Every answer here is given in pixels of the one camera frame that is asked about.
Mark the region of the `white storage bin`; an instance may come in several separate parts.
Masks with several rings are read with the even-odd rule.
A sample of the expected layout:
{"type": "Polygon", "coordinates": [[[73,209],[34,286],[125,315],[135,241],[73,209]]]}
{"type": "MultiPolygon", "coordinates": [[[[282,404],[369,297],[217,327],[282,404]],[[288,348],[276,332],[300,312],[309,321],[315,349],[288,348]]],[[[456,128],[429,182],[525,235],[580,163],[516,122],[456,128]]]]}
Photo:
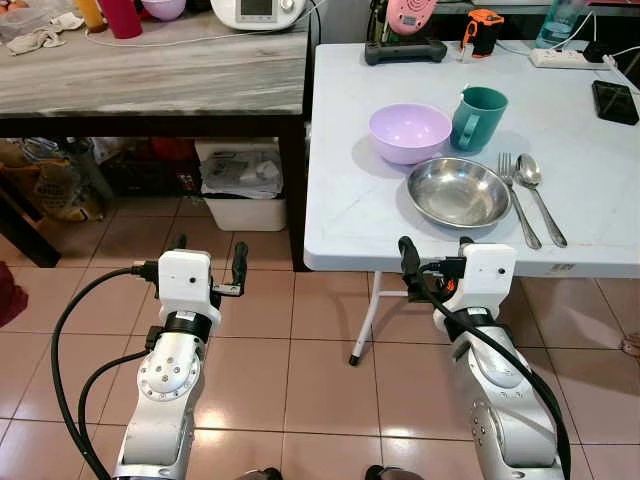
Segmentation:
{"type": "Polygon", "coordinates": [[[274,138],[198,138],[195,148],[200,197],[220,229],[285,228],[284,175],[274,138]]]}

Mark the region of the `steel fork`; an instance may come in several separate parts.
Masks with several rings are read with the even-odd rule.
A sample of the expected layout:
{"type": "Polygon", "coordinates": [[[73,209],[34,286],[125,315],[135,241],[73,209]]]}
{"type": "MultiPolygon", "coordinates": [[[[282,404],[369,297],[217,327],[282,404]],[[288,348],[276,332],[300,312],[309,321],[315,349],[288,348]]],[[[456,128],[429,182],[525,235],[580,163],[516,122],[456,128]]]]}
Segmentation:
{"type": "Polygon", "coordinates": [[[522,232],[524,232],[525,242],[527,247],[531,250],[540,250],[543,247],[543,243],[540,242],[538,234],[532,229],[529,219],[525,215],[524,207],[522,207],[520,200],[515,191],[515,177],[517,172],[517,165],[515,155],[513,154],[498,154],[498,174],[500,179],[506,183],[509,191],[509,200],[511,200],[515,212],[517,215],[518,223],[520,223],[522,232]]]}

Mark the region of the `lilac plastic bowl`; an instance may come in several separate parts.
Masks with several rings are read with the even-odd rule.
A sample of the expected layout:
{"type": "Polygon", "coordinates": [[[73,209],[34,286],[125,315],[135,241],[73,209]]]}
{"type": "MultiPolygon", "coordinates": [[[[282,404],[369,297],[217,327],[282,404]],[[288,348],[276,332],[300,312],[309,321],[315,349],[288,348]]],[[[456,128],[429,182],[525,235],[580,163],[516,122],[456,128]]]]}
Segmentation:
{"type": "Polygon", "coordinates": [[[381,159],[399,165],[422,163],[438,155],[453,129],[451,116],[413,102],[376,110],[367,128],[381,159]]]}

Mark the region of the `red object on floor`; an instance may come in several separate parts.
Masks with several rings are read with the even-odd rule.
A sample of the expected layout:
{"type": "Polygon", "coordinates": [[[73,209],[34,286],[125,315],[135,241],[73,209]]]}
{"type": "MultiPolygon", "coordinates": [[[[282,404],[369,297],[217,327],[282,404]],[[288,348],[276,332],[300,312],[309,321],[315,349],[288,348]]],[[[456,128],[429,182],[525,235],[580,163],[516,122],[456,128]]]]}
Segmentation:
{"type": "Polygon", "coordinates": [[[27,310],[29,297],[22,285],[17,283],[13,270],[0,261],[0,328],[13,323],[27,310]]]}

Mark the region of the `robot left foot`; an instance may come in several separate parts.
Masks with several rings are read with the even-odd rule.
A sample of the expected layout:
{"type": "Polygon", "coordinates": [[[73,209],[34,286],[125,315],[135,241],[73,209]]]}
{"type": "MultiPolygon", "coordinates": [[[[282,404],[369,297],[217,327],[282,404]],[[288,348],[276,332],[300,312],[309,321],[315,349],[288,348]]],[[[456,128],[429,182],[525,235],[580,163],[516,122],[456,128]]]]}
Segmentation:
{"type": "Polygon", "coordinates": [[[233,477],[232,480],[284,480],[282,472],[275,467],[266,467],[266,468],[255,468],[255,470],[250,470],[246,472],[242,472],[236,477],[233,477]]]}

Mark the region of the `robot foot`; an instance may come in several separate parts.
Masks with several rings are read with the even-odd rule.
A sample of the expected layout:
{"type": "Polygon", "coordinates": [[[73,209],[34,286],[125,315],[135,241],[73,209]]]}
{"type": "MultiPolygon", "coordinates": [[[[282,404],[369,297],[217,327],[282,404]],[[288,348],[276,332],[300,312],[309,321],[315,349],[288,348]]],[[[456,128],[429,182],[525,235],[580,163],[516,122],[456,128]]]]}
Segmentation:
{"type": "Polygon", "coordinates": [[[415,472],[404,468],[371,465],[366,468],[364,480],[422,480],[415,472]]]}
{"type": "Polygon", "coordinates": [[[284,480],[282,472],[275,467],[266,467],[266,468],[255,468],[255,470],[250,470],[246,472],[242,472],[236,477],[233,477],[232,480],[284,480]]]}

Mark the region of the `black device base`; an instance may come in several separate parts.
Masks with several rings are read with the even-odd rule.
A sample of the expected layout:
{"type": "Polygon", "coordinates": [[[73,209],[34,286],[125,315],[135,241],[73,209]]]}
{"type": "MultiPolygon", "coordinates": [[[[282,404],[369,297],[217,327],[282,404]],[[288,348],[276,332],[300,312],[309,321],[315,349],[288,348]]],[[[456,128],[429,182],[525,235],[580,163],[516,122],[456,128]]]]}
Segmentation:
{"type": "Polygon", "coordinates": [[[442,63],[447,55],[448,47],[442,41],[426,42],[392,42],[392,44],[364,45],[364,60],[370,67],[380,64],[408,63],[408,61],[429,61],[442,63]]]}

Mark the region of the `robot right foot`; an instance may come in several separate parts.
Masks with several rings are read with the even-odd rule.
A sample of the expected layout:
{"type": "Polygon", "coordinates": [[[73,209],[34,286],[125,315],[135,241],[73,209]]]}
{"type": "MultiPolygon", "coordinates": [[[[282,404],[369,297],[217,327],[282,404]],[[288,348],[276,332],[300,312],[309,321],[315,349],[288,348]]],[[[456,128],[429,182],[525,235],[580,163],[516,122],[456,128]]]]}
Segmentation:
{"type": "Polygon", "coordinates": [[[422,480],[415,472],[404,468],[371,465],[366,468],[364,480],[422,480]]]}

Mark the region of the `black smartphone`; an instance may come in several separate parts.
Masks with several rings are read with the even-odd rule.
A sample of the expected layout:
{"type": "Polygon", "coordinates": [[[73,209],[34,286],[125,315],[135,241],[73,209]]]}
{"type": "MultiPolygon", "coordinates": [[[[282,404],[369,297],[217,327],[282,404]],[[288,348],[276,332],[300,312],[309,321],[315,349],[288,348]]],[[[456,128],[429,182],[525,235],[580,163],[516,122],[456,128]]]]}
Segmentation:
{"type": "Polygon", "coordinates": [[[639,123],[631,88],[596,79],[591,83],[591,95],[598,118],[626,125],[639,123]]]}

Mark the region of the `orange and black tool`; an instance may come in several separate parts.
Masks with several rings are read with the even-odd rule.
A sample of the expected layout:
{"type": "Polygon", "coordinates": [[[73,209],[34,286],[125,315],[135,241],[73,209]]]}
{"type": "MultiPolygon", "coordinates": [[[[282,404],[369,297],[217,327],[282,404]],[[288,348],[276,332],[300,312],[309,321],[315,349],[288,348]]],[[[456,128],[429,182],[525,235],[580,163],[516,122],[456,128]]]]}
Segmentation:
{"type": "Polygon", "coordinates": [[[460,42],[463,61],[489,58],[497,46],[506,19],[489,9],[472,9],[460,42]]]}

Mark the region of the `red plastic cup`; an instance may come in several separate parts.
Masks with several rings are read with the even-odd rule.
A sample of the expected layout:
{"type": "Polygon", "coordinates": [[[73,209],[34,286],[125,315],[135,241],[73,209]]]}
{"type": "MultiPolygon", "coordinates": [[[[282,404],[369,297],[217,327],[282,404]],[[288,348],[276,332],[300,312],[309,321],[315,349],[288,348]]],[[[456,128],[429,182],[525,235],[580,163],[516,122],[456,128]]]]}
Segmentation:
{"type": "Polygon", "coordinates": [[[142,22],[134,0],[97,0],[97,3],[115,38],[125,40],[142,35],[142,22]]]}

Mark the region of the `pink round device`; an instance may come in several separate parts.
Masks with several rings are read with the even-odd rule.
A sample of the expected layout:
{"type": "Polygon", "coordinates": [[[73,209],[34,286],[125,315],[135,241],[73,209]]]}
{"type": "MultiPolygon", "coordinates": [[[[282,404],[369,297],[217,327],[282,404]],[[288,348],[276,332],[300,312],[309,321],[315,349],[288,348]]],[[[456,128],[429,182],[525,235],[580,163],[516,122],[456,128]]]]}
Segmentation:
{"type": "Polygon", "coordinates": [[[399,37],[416,35],[428,23],[438,0],[387,0],[385,27],[399,37]]]}

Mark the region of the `small purple bowl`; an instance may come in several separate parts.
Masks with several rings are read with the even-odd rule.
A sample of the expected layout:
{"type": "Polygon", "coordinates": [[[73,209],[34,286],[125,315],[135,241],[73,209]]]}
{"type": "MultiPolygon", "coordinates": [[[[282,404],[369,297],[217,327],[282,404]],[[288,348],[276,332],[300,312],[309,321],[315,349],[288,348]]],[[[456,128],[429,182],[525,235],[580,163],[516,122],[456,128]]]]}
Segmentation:
{"type": "Polygon", "coordinates": [[[156,20],[175,20],[186,12],[187,0],[140,0],[140,3],[156,20]]]}

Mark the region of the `white kitchen appliance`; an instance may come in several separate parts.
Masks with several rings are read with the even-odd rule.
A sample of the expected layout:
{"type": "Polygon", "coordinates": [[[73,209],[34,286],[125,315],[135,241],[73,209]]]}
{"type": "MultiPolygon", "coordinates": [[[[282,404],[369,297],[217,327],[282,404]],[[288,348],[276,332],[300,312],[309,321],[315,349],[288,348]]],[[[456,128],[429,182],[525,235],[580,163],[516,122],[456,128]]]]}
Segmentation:
{"type": "Polygon", "coordinates": [[[282,32],[301,26],[323,0],[209,0],[212,13],[237,33],[282,32]]]}

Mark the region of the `crumpled white cloth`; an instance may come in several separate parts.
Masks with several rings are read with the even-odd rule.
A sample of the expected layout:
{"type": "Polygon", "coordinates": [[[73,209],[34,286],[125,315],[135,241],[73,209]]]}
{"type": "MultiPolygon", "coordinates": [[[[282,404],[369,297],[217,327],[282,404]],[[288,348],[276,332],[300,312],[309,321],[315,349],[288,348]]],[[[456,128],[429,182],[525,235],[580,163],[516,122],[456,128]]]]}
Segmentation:
{"type": "Polygon", "coordinates": [[[61,33],[76,31],[76,29],[83,26],[84,19],[76,13],[69,12],[52,18],[50,26],[38,27],[27,33],[27,35],[19,35],[13,40],[3,42],[0,45],[3,45],[5,50],[8,50],[12,56],[23,55],[40,49],[56,49],[56,47],[67,44],[67,41],[61,37],[61,33]]]}

